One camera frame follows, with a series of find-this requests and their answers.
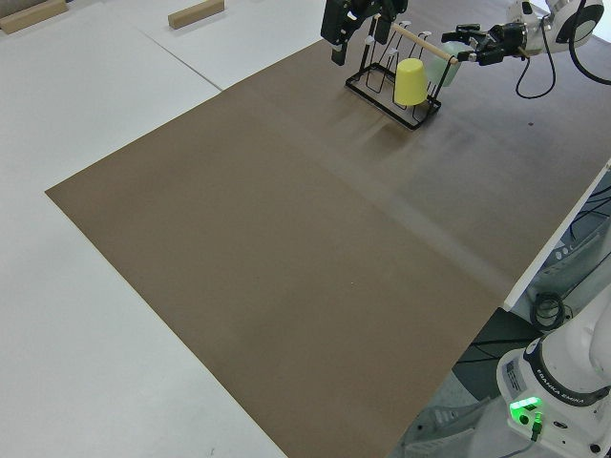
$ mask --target yellow cup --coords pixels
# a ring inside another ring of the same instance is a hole
[[[420,59],[409,58],[397,65],[394,101],[400,105],[418,105],[427,99],[427,76]]]

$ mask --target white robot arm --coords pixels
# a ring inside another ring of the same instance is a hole
[[[496,378],[512,429],[566,458],[611,454],[611,285],[570,322],[503,356]]]
[[[459,41],[474,49],[458,55],[460,61],[491,65],[507,56],[569,51],[573,31],[575,47],[582,46],[604,13],[602,0],[586,0],[581,7],[580,0],[546,0],[546,3],[550,12],[540,17],[529,1],[516,0],[507,10],[506,24],[489,31],[481,31],[479,24],[460,25],[455,31],[444,33],[441,41]]]

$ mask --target green indicator light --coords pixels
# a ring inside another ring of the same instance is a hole
[[[533,397],[523,399],[522,401],[515,401],[514,403],[509,404],[509,408],[511,410],[518,410],[526,406],[538,406],[539,404],[541,404],[541,400],[539,398]]]

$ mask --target wooden handle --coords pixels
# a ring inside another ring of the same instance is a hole
[[[441,57],[443,60],[449,61],[452,65],[456,65],[458,63],[458,59],[456,59],[455,57],[449,55],[447,52],[443,51],[442,49],[437,48],[435,45],[432,45],[428,41],[423,40],[418,35],[415,35],[411,33],[410,31],[406,31],[398,24],[392,24],[391,28],[394,31],[398,31],[406,38],[409,38],[411,41],[413,41],[417,45],[420,45],[425,50],[432,52],[436,56]]]

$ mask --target brown mat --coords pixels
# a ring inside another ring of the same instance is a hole
[[[490,26],[505,2],[434,19],[445,3],[410,19]],[[537,102],[513,94],[520,62],[467,67],[411,133],[343,88],[359,42],[347,68],[318,43],[48,192],[289,458],[384,457],[609,158],[608,92],[566,58]]]

